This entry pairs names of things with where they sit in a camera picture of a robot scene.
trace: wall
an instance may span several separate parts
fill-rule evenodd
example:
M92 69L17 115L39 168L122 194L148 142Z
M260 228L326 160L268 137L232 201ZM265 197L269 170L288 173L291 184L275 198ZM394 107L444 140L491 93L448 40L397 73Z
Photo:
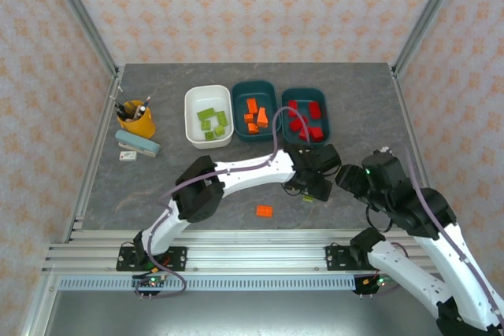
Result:
M65 0L0 9L0 334L15 335L72 212L109 75Z
M504 0L446 0L401 84L435 186L504 294Z
M394 62L427 0L83 0L125 63Z

